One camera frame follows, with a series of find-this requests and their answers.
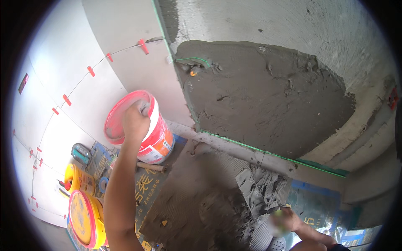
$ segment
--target wooden hammer handle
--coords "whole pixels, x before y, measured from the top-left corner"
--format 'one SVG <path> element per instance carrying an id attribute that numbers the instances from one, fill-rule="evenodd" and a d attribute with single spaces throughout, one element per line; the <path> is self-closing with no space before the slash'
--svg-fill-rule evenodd
<path id="1" fill-rule="evenodd" d="M 146 168 L 146 169 L 149 169 L 149 170 L 160 171 L 160 172 L 164 172 L 165 169 L 166 169 L 162 165 L 151 165 L 151 164 L 147 164 L 147 163 L 144 163 L 144 162 L 137 162 L 137 166 L 142 167 L 142 168 Z"/>

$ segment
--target hand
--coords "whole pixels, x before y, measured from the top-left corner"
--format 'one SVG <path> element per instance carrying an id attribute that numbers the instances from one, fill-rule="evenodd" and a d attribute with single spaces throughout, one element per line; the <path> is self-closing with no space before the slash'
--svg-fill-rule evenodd
<path id="1" fill-rule="evenodd" d="M 143 101 L 138 100 L 126 110 L 123 118 L 124 141 L 142 142 L 147 135 L 151 120 L 148 115 L 139 112 L 142 105 Z"/>
<path id="2" fill-rule="evenodd" d="M 276 226 L 282 226 L 288 231 L 297 231 L 304 223 L 298 215 L 290 208 L 281 206 L 281 214 L 274 215 L 273 222 Z"/>

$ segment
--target green laser line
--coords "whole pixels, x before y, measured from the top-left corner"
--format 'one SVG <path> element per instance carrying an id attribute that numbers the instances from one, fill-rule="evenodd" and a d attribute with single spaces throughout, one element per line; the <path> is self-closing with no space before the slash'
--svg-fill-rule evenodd
<path id="1" fill-rule="evenodd" d="M 207 60 L 202 59 L 202 58 L 199 58 L 199 57 L 189 57 L 189 58 L 182 58 L 182 59 L 176 59 L 176 60 L 178 61 L 178 60 L 186 60 L 186 59 L 192 59 L 192 58 L 196 58 L 196 59 L 202 60 L 202 61 L 204 61 L 204 62 L 207 63 L 208 67 L 211 67 L 211 66 L 209 65 L 209 63 L 208 63 Z"/>
<path id="2" fill-rule="evenodd" d="M 300 164 L 300 165 L 305 165 L 305 166 L 308 166 L 308 167 L 311 167 L 311 168 L 314 168 L 314 169 L 317 169 L 317 170 L 320 170 L 320 171 L 323 171 L 323 172 L 326 172 L 326 173 L 330 173 L 330 174 L 335 175 L 335 176 L 338 176 L 338 177 L 346 178 L 346 176 L 344 176 L 344 175 L 337 174 L 337 173 L 334 173 L 334 172 L 331 172 L 331 171 L 327 171 L 327 170 L 323 170 L 323 169 L 321 169 L 321 168 L 318 168 L 318 167 L 315 167 L 315 166 L 312 166 L 312 165 L 309 165 L 309 164 L 306 164 L 306 163 L 303 163 L 303 162 L 300 162 L 300 161 L 297 161 L 297 160 L 294 160 L 294 159 L 289 159 L 289 158 L 286 158 L 286 157 L 282 157 L 282 156 L 277 155 L 277 154 L 275 154 L 275 153 L 271 153 L 271 152 L 268 152 L 268 151 L 264 151 L 264 150 L 261 150 L 261 149 L 252 147 L 252 146 L 250 146 L 250 145 L 246 145 L 246 144 L 243 144 L 243 143 L 241 143 L 241 142 L 237 142 L 237 141 L 234 141 L 234 140 L 232 140 L 232 139 L 228 139 L 228 138 L 225 138 L 225 137 L 222 137 L 222 136 L 219 136 L 219 135 L 216 135 L 216 134 L 213 134 L 213 133 L 204 131 L 204 130 L 200 130 L 200 132 L 202 132 L 202 133 L 207 133 L 207 134 L 209 134 L 209 135 L 212 135 L 212 136 L 215 136 L 215 137 L 218 137 L 218 138 L 221 138 L 221 139 L 224 139 L 224 140 L 227 140 L 227 141 L 236 143 L 236 144 L 238 144 L 238 145 L 242 145 L 242 146 L 245 146 L 245 147 L 254 149 L 254 150 L 259 151 L 259 152 L 262 152 L 262 153 L 271 154 L 271 155 L 273 155 L 273 156 L 276 156 L 276 157 L 279 157 L 279 158 L 281 158 L 281 159 L 285 159 L 285 160 L 288 160 L 288 161 L 291 161 L 291 162 L 294 162 L 294 163 L 297 163 L 297 164 Z"/>

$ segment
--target yellow bucket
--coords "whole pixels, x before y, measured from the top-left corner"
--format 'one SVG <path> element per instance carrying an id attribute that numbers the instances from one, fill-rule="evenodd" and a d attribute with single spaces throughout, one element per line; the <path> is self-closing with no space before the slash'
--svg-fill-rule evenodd
<path id="1" fill-rule="evenodd" d="M 103 200 L 83 190 L 71 193 L 68 214 L 75 237 L 86 248 L 108 245 L 103 223 Z"/>
<path id="2" fill-rule="evenodd" d="M 95 180 L 94 178 L 87 174 L 86 172 L 79 169 L 74 164 L 68 164 L 66 173 L 64 176 L 64 184 L 66 189 L 68 188 L 68 183 L 71 183 L 70 188 L 67 190 L 71 193 L 74 190 L 84 190 L 90 195 L 95 194 Z"/>

